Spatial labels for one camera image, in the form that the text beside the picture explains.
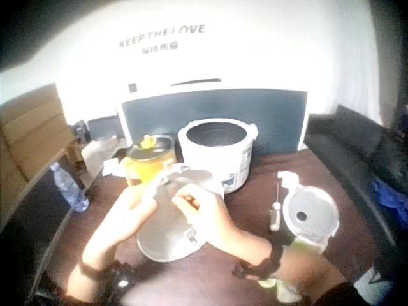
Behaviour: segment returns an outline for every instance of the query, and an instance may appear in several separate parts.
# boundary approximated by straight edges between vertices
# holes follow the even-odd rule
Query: wall sign
[[[122,40],[119,42],[119,48],[130,47],[132,45],[154,40],[155,38],[162,38],[162,37],[167,37],[167,36],[171,37],[176,34],[204,33],[204,30],[205,30],[205,24],[182,25],[181,27],[168,27],[166,29],[146,32],[143,34],[139,34],[139,35],[130,37],[126,40]],[[161,43],[158,45],[152,45],[149,47],[142,48],[142,55],[146,55],[149,53],[155,53],[159,51],[175,50],[178,47],[179,47],[179,44],[177,41],[169,41],[168,43]]]

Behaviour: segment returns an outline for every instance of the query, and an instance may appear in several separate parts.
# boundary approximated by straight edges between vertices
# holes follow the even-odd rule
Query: rice cooker lid
[[[326,191],[311,186],[291,192],[284,201],[283,213],[293,234],[316,243],[334,236],[340,224],[333,198]]]
[[[165,155],[174,144],[174,138],[168,135],[145,135],[142,141],[128,148],[126,154],[134,161],[146,162]]]
[[[175,193],[190,183],[224,197],[221,182],[210,172],[192,170],[181,163],[162,171],[145,192],[145,197],[156,200],[157,211],[138,231],[137,242],[144,255],[153,261],[169,262],[184,258],[205,243],[205,234],[188,224],[186,217],[171,202]]]

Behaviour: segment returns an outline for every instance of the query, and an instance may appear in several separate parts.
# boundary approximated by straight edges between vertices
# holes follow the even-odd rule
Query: dark blue panel
[[[224,89],[180,92],[123,104],[133,142],[144,134],[178,133],[194,120],[231,118],[255,123],[258,154],[288,153],[298,148],[307,93],[276,89]]]

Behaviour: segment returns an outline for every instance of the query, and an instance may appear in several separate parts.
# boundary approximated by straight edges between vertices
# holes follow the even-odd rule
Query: person
[[[86,245],[81,264],[72,271],[66,293],[68,297],[93,303],[101,296],[106,281],[89,277],[83,273],[82,267],[85,265],[92,271],[103,271],[109,267],[114,261],[117,245],[133,236],[156,211],[157,204],[153,199],[140,203],[144,189],[144,186],[128,187],[119,196]],[[172,202],[190,224],[207,233],[207,242],[214,247],[252,266],[273,257],[273,244],[238,229],[219,195],[189,184],[177,192]],[[339,270],[315,252],[284,248],[280,263],[273,277],[296,286],[315,305],[367,305]]]

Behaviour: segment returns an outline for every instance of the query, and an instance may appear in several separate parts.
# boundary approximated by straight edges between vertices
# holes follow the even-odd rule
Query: yellow pot
[[[174,138],[168,135],[145,135],[143,141],[128,148],[122,164],[129,186],[137,184],[137,178],[150,182],[167,164],[176,163],[174,145]]]

